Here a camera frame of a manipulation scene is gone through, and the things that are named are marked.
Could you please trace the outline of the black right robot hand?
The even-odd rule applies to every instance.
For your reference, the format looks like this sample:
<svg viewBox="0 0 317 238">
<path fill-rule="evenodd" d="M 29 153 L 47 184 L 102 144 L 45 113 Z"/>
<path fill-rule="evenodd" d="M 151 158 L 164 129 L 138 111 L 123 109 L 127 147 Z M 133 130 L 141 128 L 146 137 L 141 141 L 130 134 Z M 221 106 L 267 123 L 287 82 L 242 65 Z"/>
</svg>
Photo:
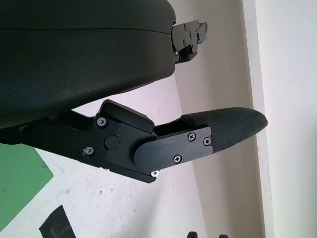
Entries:
<svg viewBox="0 0 317 238">
<path fill-rule="evenodd" d="M 198 238 L 198 234 L 194 231 L 191 231 L 187 234 L 187 238 Z M 228 235 L 220 234 L 218 238 L 228 238 Z"/>
</svg>

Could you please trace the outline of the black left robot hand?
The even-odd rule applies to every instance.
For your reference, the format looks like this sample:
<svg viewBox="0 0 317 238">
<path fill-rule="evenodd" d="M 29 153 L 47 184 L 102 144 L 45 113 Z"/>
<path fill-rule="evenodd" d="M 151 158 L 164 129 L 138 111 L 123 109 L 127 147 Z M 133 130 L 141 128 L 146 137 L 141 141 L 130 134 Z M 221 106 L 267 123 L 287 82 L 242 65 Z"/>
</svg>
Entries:
<svg viewBox="0 0 317 238">
<path fill-rule="evenodd" d="M 253 109 L 192 113 L 162 125 L 111 101 L 167 78 L 207 38 L 166 0 L 3 0 L 0 141 L 152 183 L 161 169 L 263 130 Z"/>
</svg>

